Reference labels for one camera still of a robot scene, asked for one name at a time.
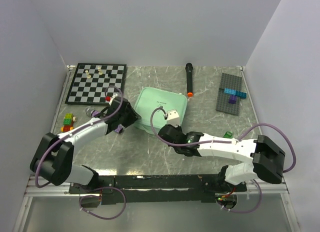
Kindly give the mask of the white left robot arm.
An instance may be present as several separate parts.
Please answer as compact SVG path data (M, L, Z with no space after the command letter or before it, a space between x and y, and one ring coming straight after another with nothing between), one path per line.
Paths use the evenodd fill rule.
M87 193L95 192L100 186L98 172L86 165L73 164L74 155L91 141L141 119L130 102L120 96L112 97L101 111L92 107L85 111L90 116L88 122L67 132L49 132L42 137L30 163L36 178L42 177L55 186L74 183Z

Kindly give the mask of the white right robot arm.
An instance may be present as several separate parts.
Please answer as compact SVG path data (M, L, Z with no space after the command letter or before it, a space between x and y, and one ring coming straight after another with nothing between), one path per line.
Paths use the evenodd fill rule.
M164 112L163 118L165 125L157 136L177 154L187 157L219 157L239 162L221 169L218 174L221 190L227 192L234 186L256 179L269 184L282 182L285 152L269 137L223 138L195 131L184 134L180 116L175 109Z

